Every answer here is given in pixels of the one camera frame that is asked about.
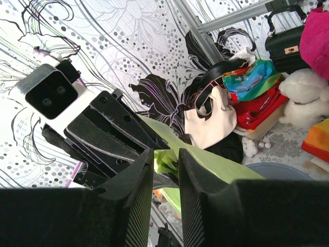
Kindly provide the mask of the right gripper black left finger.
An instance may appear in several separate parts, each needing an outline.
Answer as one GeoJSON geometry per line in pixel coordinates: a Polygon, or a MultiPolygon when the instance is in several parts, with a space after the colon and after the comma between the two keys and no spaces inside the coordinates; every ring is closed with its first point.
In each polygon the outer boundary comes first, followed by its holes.
{"type": "Polygon", "coordinates": [[[95,189],[1,190],[1,246],[147,246],[154,151],[95,189]]]}

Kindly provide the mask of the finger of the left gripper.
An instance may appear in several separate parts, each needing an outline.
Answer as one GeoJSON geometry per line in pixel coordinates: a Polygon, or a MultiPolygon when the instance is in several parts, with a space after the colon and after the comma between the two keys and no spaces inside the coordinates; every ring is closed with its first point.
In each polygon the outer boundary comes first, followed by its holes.
{"type": "Polygon", "coordinates": [[[108,178],[120,173],[144,151],[99,113],[79,114],[64,134],[108,178]]]}

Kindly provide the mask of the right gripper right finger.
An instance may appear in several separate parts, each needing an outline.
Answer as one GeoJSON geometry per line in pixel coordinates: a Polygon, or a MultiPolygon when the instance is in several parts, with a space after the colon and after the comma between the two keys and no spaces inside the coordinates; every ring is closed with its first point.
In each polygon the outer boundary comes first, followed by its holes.
{"type": "Polygon", "coordinates": [[[328,246],[328,182],[226,183],[179,151],[184,246],[328,246]]]}

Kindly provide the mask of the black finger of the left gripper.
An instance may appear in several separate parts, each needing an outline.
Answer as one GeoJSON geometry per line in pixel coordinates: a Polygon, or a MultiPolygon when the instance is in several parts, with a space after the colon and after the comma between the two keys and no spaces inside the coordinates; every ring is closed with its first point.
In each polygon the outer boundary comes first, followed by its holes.
{"type": "Polygon", "coordinates": [[[104,133],[139,153],[147,148],[169,150],[167,141],[133,112],[122,98],[120,90],[112,93],[102,91],[89,104],[93,110],[92,122],[104,133]]]}

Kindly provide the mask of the green plastic trash bag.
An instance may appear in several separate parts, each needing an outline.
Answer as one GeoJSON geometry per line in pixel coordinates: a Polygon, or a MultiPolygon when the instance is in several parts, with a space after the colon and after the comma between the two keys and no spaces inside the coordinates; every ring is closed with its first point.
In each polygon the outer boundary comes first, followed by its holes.
{"type": "MultiPolygon", "coordinates": [[[[202,150],[198,147],[184,143],[174,133],[174,130],[164,123],[141,115],[139,115],[139,117],[158,135],[165,139],[168,142],[168,146],[170,147],[169,151],[154,151],[154,171],[157,172],[158,175],[160,175],[160,172],[169,171],[173,171],[174,173],[176,172],[177,175],[178,168],[174,168],[174,165],[172,164],[169,165],[170,162],[166,161],[166,159],[172,158],[173,161],[178,161],[179,150],[180,148],[184,148],[190,152],[193,158],[201,166],[216,175],[219,179],[229,184],[237,179],[265,179],[264,177],[244,165],[238,164],[206,150],[202,150]]],[[[182,217],[179,189],[163,188],[160,189],[160,191],[164,195],[166,200],[170,203],[170,205],[175,209],[178,215],[182,217]]],[[[264,208],[264,205],[261,205],[262,198],[260,196],[256,196],[255,194],[257,190],[252,191],[252,189],[248,189],[247,192],[250,192],[251,195],[248,195],[245,201],[249,199],[251,202],[248,202],[247,204],[246,201],[244,203],[246,208],[250,210],[254,209],[256,211],[260,211],[262,208],[264,208]]]]}

